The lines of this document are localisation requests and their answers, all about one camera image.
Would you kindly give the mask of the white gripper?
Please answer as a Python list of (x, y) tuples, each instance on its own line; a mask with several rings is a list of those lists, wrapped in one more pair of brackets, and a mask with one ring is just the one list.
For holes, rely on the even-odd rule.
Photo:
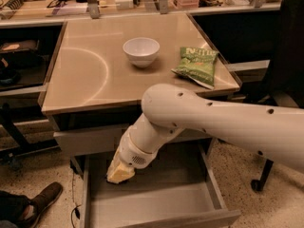
[(106, 172), (106, 180), (121, 183), (135, 175), (135, 169), (144, 169), (157, 156), (158, 152), (145, 153), (128, 136), (122, 136), (118, 149)]

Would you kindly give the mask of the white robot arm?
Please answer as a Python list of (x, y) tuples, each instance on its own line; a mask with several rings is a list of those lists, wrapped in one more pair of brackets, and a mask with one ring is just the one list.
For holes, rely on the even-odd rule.
[(304, 110), (212, 101), (174, 85), (142, 95), (142, 115), (123, 133), (106, 177), (120, 183), (145, 168), (185, 129), (201, 131), (304, 172)]

